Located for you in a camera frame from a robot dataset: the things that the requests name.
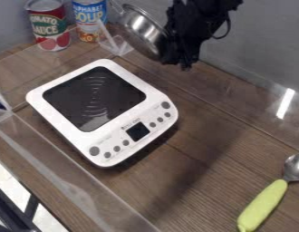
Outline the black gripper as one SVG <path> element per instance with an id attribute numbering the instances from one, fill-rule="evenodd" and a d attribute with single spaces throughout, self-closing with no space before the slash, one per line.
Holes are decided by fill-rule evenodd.
<path id="1" fill-rule="evenodd" d="M 179 65 L 186 71 L 199 59 L 201 44 L 215 36 L 222 24 L 229 24 L 229 0 L 170 0 L 166 8 L 166 24 L 159 42 L 162 64 Z"/>

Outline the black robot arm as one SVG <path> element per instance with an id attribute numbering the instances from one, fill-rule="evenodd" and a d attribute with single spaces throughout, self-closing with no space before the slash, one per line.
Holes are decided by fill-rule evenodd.
<path id="1" fill-rule="evenodd" d="M 201 45 L 209 39 L 222 39 L 230 30 L 229 12 L 242 0 L 173 0 L 166 9 L 163 26 L 169 39 L 162 64 L 187 70 L 199 60 Z"/>

